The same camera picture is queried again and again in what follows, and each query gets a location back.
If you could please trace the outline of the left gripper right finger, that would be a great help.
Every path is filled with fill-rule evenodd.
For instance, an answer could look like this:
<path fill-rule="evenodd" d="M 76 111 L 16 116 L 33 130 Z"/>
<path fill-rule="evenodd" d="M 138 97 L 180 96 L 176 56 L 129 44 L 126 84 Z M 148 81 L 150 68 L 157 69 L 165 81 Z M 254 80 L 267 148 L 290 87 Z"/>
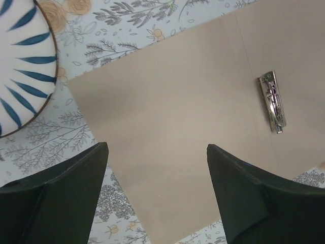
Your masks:
<path fill-rule="evenodd" d="M 214 144 L 207 163 L 228 243 L 324 243 L 324 189 L 272 174 Z"/>

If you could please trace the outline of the brown cardboard folder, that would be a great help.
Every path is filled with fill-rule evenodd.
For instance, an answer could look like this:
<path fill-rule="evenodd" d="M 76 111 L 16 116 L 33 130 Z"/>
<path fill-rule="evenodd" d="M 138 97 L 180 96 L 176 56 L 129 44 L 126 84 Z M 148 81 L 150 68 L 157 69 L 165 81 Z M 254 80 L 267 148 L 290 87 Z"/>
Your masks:
<path fill-rule="evenodd" d="M 268 71 L 281 134 L 258 80 Z M 68 87 L 149 240 L 176 243 L 220 217 L 209 144 L 288 179 L 324 161 L 324 1 L 258 1 Z"/>

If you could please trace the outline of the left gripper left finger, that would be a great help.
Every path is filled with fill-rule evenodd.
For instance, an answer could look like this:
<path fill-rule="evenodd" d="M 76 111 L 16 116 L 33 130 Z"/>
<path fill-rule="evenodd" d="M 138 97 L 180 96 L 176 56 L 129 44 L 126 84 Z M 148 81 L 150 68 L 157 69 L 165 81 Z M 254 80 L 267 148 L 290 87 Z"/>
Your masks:
<path fill-rule="evenodd" d="M 87 243 L 109 155 L 100 142 L 1 187 L 1 243 Z"/>

